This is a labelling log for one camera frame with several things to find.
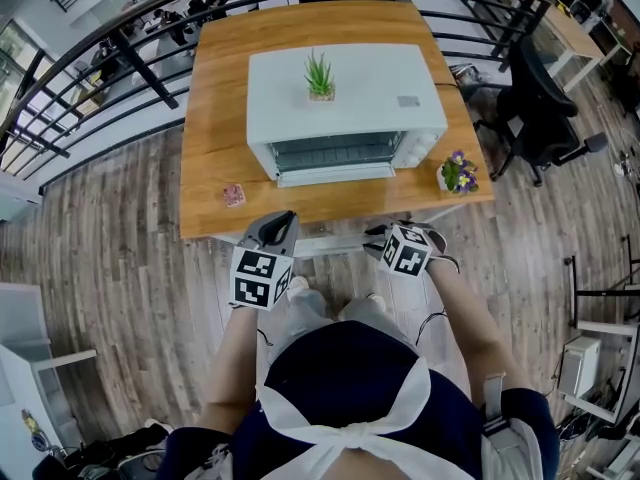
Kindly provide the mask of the person's right forearm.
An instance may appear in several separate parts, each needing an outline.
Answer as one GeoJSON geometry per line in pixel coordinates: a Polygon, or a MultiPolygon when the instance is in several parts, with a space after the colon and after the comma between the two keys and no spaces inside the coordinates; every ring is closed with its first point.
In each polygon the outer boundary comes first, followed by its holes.
{"type": "Polygon", "coordinates": [[[471,396],[484,403],[487,378],[502,374],[506,389],[529,388],[528,378],[503,340],[486,301],[448,260],[433,260],[427,272],[441,298],[467,369],[471,396]]]}

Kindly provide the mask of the white tied cloth bow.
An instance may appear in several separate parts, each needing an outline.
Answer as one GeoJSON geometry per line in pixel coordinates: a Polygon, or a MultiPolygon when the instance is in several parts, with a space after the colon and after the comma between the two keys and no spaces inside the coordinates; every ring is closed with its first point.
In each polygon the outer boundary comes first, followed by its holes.
{"type": "Polygon", "coordinates": [[[310,424],[283,395],[261,386],[258,398],[270,427],[285,437],[311,445],[261,480],[321,480],[346,449],[360,449],[391,462],[410,480],[474,480],[457,465],[389,437],[413,425],[430,395],[429,368],[426,359],[420,357],[405,377],[386,416],[334,428],[310,424]]]}

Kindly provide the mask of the black metal stand frame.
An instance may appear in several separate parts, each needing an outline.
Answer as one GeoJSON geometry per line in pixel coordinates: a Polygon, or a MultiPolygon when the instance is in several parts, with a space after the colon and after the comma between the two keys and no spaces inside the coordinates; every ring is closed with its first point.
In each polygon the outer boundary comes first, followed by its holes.
{"type": "Polygon", "coordinates": [[[578,328],[579,300],[581,298],[621,298],[640,296],[640,257],[633,255],[631,246],[631,236],[626,234],[621,237],[621,244],[624,246],[626,255],[626,265],[628,273],[620,281],[609,288],[604,289],[582,289],[577,284],[576,256],[572,255],[563,260],[563,264],[568,268],[569,288],[570,288],[570,320],[569,325],[573,329],[578,328]]]}

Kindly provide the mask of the wooden table with white legs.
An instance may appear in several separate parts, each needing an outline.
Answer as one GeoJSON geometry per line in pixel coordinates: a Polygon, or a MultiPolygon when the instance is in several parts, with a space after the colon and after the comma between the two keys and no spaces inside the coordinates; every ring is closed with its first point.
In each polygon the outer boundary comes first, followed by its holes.
{"type": "Polygon", "coordinates": [[[488,170],[467,108],[431,31],[409,3],[332,1],[275,7],[207,24],[197,48],[183,133],[180,235],[243,232],[258,217],[295,211],[302,222],[343,220],[490,202],[488,170]],[[393,178],[280,189],[246,142],[249,58],[263,51],[333,43],[420,47],[449,123],[415,169],[393,178]],[[477,166],[479,189],[443,191],[436,171],[457,150],[477,166]],[[240,184],[246,203],[228,208],[223,189],[240,184]]]}

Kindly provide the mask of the person's navy top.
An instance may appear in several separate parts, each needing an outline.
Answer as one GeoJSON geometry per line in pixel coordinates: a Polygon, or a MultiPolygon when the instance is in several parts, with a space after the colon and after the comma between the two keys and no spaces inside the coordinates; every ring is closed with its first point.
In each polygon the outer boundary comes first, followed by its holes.
{"type": "MultiPolygon", "coordinates": [[[[342,428],[386,416],[418,358],[367,325],[331,324],[287,347],[264,386],[283,395],[310,424],[342,428]]],[[[540,393],[500,390],[490,381],[489,404],[477,408],[442,374],[429,373],[431,395],[421,415],[391,439],[441,457],[474,480],[554,480],[559,439],[540,393]]],[[[176,430],[157,480],[261,480],[310,447],[273,430],[257,401],[232,435],[176,430]]]]}

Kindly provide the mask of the light wooden desk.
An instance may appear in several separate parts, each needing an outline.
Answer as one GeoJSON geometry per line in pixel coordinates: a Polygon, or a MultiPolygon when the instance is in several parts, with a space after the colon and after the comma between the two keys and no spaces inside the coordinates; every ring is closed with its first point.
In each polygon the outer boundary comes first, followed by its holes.
{"type": "Polygon", "coordinates": [[[582,68],[563,86],[569,93],[604,59],[604,54],[578,21],[551,6],[532,33],[543,66],[556,77],[572,60],[583,60],[582,68]]]}

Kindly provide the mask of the purple flower plant white pot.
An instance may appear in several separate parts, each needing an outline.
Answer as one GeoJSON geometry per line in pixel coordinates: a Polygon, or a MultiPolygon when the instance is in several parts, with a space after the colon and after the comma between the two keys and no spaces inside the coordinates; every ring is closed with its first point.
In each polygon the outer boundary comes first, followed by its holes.
{"type": "Polygon", "coordinates": [[[436,171],[440,188],[453,194],[473,193],[479,189],[477,166],[461,150],[454,151],[436,171]]]}

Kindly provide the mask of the black metal railing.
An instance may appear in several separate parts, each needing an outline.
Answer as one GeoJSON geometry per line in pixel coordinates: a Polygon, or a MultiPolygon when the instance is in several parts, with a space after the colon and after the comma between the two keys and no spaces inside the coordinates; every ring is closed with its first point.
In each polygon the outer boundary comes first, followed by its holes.
{"type": "MultiPolygon", "coordinates": [[[[231,16],[241,7],[259,6],[276,0],[225,0],[217,8],[187,14],[168,25],[157,25],[134,41],[125,33],[136,19],[177,0],[146,0],[126,11],[83,39],[40,78],[23,82],[19,98],[0,124],[0,171],[27,180],[56,158],[67,158],[70,150],[101,130],[159,102],[174,109],[180,90],[170,91],[168,82],[191,73],[184,67],[158,76],[155,68],[167,59],[193,51],[187,43],[167,53],[145,59],[142,49],[153,41],[179,29],[192,33],[197,24],[209,18],[231,16]]],[[[326,2],[332,0],[314,0],[326,2]]],[[[478,3],[486,16],[472,13],[465,17],[440,11],[432,17],[478,24],[489,31],[486,44],[493,50],[490,61],[504,62],[506,47],[517,38],[532,33],[556,0],[459,0],[465,5],[478,3]]]]}

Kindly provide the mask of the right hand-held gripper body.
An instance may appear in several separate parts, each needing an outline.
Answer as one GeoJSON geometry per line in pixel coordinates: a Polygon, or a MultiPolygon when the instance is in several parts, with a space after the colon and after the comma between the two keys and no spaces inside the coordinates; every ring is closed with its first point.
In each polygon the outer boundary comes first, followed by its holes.
{"type": "Polygon", "coordinates": [[[453,265],[458,262],[447,253],[445,237],[429,224],[393,224],[382,248],[378,266],[399,276],[420,276],[436,261],[453,265]]]}

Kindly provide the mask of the person's grey trousers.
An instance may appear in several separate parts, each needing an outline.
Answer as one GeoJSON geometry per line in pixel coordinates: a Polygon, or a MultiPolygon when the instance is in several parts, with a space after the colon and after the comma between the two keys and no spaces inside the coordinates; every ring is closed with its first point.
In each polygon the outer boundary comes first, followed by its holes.
{"type": "Polygon", "coordinates": [[[359,322],[400,341],[413,352],[415,345],[405,336],[392,321],[388,312],[381,311],[372,301],[365,298],[351,300],[340,312],[337,320],[332,320],[328,313],[328,304],[324,296],[317,290],[308,288],[298,296],[289,300],[286,312],[284,331],[276,340],[269,356],[269,362],[276,358],[297,339],[313,331],[331,324],[342,325],[343,322],[359,322]]]}

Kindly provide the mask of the white oven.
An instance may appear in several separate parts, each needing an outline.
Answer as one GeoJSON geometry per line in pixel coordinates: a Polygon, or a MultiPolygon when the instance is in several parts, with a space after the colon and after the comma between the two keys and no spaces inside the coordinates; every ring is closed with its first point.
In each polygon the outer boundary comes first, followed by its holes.
{"type": "Polygon", "coordinates": [[[330,44],[249,58],[246,139],[277,183],[283,172],[365,163],[413,169],[448,129],[417,45],[330,44]],[[309,99],[305,61],[325,54],[335,99],[309,99]]]}

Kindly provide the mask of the green spiky plant white pot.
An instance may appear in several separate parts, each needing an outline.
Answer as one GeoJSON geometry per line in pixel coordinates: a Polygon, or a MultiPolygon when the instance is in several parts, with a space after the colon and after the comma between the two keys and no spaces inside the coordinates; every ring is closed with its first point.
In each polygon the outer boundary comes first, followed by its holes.
{"type": "Polygon", "coordinates": [[[304,79],[307,82],[309,99],[315,102],[330,102],[335,99],[335,80],[331,63],[325,60],[325,54],[315,55],[312,49],[305,61],[304,79]]]}

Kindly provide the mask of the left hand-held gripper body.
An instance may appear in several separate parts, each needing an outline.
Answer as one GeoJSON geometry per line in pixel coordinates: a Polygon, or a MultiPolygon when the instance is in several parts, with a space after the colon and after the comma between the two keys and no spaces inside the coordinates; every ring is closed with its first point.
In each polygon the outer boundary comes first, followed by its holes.
{"type": "Polygon", "coordinates": [[[231,261],[230,302],[270,311],[288,288],[293,256],[250,250],[238,244],[231,261]]]}

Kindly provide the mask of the white box cabinet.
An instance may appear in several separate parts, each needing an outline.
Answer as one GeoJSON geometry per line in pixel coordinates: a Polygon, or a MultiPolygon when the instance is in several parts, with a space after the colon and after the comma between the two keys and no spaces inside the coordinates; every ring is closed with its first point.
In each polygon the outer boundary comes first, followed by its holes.
{"type": "Polygon", "coordinates": [[[564,345],[558,390],[581,398],[594,387],[598,370],[601,340],[579,336],[564,345]]]}

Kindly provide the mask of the black office chair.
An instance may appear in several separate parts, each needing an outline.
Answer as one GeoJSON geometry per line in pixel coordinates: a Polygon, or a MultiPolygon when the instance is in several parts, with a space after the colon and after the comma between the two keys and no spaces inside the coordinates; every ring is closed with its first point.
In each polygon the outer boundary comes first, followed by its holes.
{"type": "Polygon", "coordinates": [[[608,138],[600,132],[584,140],[578,138],[570,119],[578,115],[576,104],[553,80],[544,67],[529,35],[509,47],[511,85],[496,100],[496,119],[479,119],[474,128],[494,131],[508,146],[501,167],[490,175],[502,177],[514,158],[532,169],[533,184],[542,185],[541,172],[562,166],[589,153],[607,148],[608,138]]]}

